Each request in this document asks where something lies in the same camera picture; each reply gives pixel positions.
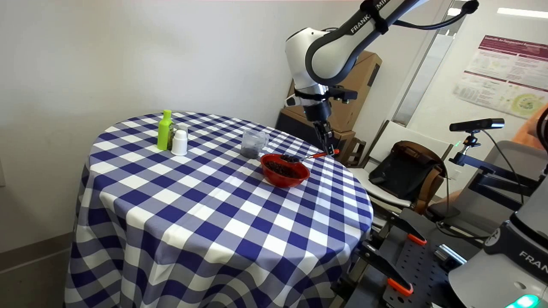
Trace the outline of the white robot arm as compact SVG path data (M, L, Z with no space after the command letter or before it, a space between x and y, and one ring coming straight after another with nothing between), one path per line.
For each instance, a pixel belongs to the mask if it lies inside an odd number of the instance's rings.
M411 24L403 15L420 5L422 0L363 0L358 10L340 27L304 27L286 39L286 60L292 70L293 92L290 98L305 110L314 125L321 149L336 152L334 133L329 125L329 99L350 101L357 92L345 89L341 82L352 74L362 51L391 26L420 31L447 27L465 15L473 14L478 0L466 0L461 12L437 24Z

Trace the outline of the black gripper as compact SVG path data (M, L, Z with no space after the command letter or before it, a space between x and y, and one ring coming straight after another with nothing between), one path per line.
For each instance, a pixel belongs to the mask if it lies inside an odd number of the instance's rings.
M326 152L336 149L333 128L329 123L331 118L331 104L319 103L305 108L307 120L317 128L317 132L326 137Z

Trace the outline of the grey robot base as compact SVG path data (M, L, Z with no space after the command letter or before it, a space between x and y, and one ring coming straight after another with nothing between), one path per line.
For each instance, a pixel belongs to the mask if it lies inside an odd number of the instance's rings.
M548 180L449 284L465 308L548 308Z

